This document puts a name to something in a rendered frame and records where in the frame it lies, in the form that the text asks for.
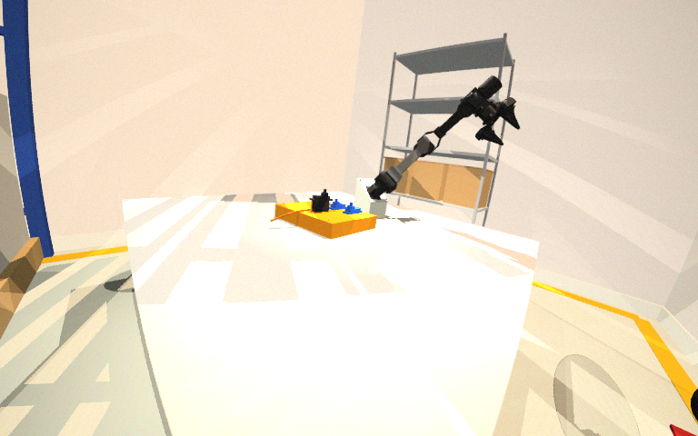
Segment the black micro servo with orange cable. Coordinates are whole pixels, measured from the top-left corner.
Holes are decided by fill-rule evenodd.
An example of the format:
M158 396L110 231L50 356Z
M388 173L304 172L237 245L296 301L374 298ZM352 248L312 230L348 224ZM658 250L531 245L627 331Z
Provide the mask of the black micro servo with orange cable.
M297 212L302 212L302 211L313 211L315 213L320 213L320 212L329 212L329 204L330 201L333 199L330 198L328 195L329 193L326 192L327 189L324 189L321 194L312 194L312 198L309 198L309 200L312 201L311 209L303 209L303 210L297 210L294 212L290 212L284 215L281 215L279 217L274 218L271 220L273 222L274 220L277 220L279 218L282 218L286 215L292 214L292 213L297 213Z

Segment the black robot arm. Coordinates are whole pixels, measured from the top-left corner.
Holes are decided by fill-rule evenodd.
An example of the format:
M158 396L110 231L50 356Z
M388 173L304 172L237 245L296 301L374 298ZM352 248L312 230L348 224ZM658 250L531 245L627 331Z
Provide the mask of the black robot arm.
M379 173L374 178L375 182L371 186L366 186L371 199L381 200L381 195L384 192L391 193L394 191L397 182L400 182L402 179L402 173L409 168L413 162L415 162L419 157L425 157L427 154L432 153L440 145L441 139L449 130L451 130L452 127L454 127L463 118L470 117L471 114L475 114L474 110L476 110L476 107L485 100L489 102L487 99L497 93L502 86L503 85L500 80L496 76L491 75L478 87L478 89L475 87L465 96L465 98L462 98L457 111L449 119L447 119L441 126L439 125L434 131L426 132L425 135L422 135L417 140L417 144L414 145L414 150L407 157L405 157L395 167L391 166L386 171ZM427 134L431 134L433 132L439 138L439 142L436 147L426 137Z

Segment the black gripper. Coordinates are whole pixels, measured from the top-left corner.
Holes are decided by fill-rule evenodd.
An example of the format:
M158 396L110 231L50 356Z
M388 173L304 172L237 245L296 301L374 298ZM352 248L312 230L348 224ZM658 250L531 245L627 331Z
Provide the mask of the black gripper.
M501 116L506 122L511 124L514 128L521 129L521 127L518 124L517 119L514 115L514 108L516 107L514 105L514 103L516 103L516 102L517 101L514 100L512 97L506 98L505 100L502 100L501 103L499 103L499 106L496 107L496 110L491 106L491 102L487 102L485 100L482 103L480 103L479 106L476 107L476 110L474 110L474 113L475 113L474 116L480 117L481 120L483 121L483 125L485 125L485 126L477 131L477 134L475 135L475 137L479 141L485 140L485 141L493 142L495 144L503 145L504 143L494 133L494 130L492 130L492 126L495 124L495 121L497 121L498 118Z

